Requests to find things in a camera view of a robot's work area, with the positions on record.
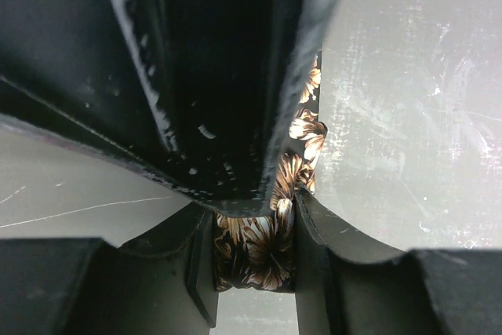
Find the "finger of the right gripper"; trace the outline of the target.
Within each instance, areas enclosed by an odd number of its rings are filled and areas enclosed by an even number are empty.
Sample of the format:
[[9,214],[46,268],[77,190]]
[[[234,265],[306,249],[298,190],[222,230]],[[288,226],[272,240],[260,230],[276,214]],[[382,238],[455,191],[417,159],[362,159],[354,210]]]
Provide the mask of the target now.
[[337,2],[1,0],[1,125],[261,217]]

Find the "brown floral tie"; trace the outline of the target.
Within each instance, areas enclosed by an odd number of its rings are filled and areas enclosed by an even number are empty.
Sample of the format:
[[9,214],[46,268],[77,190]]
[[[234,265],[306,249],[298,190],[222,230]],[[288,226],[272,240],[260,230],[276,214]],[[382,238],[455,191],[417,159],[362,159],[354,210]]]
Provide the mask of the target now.
[[328,133],[319,120],[322,55],[316,54],[289,126],[264,217],[213,218],[213,280],[231,288],[291,293],[295,279],[295,193],[315,189],[315,167]]

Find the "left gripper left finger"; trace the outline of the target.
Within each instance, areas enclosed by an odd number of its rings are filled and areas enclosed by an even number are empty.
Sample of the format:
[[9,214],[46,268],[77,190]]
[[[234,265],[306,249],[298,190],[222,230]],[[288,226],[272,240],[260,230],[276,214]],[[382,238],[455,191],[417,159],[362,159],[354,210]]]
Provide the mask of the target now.
[[216,325],[212,213],[191,203],[114,247],[4,239],[4,334],[207,334]]

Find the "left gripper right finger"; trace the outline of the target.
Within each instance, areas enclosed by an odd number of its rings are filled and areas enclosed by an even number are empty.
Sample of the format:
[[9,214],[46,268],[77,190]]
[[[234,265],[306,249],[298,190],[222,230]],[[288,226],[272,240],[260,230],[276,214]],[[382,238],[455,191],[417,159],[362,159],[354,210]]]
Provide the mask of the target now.
[[295,195],[302,334],[498,334],[498,249],[401,251]]

